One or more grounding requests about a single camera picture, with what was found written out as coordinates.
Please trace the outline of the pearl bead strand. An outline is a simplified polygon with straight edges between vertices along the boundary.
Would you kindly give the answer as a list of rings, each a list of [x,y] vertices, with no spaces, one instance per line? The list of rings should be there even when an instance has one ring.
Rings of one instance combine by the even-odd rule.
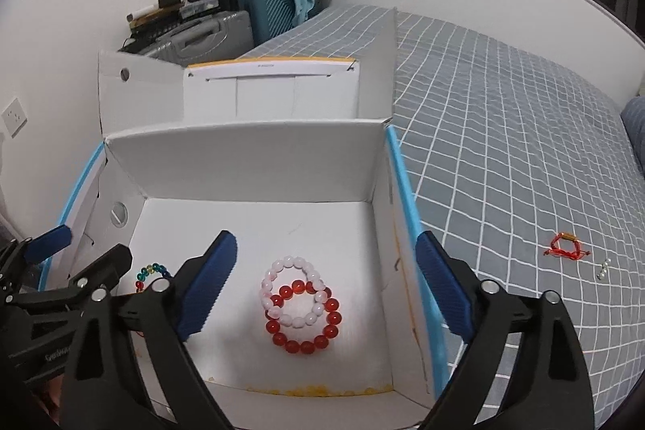
[[[599,271],[597,273],[597,279],[605,280],[608,277],[610,264],[611,264],[610,258],[607,258],[605,259],[605,261],[602,262],[602,264],[600,265]]]

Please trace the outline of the grey hard case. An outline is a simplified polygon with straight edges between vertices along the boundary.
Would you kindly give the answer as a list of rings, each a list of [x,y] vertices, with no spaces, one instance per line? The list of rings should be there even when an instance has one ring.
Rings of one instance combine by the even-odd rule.
[[[254,37],[249,14],[226,11],[181,23],[137,54],[186,68],[192,64],[236,59],[252,48]]]

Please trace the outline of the blue yellow cardboard box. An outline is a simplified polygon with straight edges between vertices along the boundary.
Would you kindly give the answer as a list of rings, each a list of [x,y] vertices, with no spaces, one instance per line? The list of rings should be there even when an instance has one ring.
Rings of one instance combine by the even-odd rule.
[[[442,388],[441,322],[416,265],[421,231],[395,133],[397,13],[330,10],[249,59],[187,68],[124,52],[97,59],[103,141],[61,220],[72,245],[46,289],[117,243],[135,270],[171,271],[218,233],[237,261],[188,339],[241,429],[405,429]],[[313,355],[273,344],[260,283],[304,261],[340,304]]]

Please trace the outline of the white wall socket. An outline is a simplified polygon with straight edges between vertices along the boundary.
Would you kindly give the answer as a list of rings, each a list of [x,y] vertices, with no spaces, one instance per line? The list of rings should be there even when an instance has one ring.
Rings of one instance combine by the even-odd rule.
[[[1,118],[9,132],[9,136],[14,137],[17,132],[26,125],[27,116],[21,105],[20,99],[14,97],[12,102],[2,111]]]

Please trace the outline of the grey checked bed sheet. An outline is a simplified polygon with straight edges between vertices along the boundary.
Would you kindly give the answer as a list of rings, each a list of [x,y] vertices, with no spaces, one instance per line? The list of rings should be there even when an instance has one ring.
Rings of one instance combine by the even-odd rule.
[[[438,19],[399,13],[397,46],[393,127],[420,228],[512,293],[559,293],[597,427],[642,428],[644,174],[619,109],[562,65]]]

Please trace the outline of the teal suitcase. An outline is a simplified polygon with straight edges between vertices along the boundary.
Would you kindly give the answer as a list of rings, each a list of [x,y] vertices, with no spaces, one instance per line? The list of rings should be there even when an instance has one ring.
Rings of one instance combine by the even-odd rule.
[[[252,24],[252,37],[259,46],[308,21],[326,6],[327,0],[237,0]]]

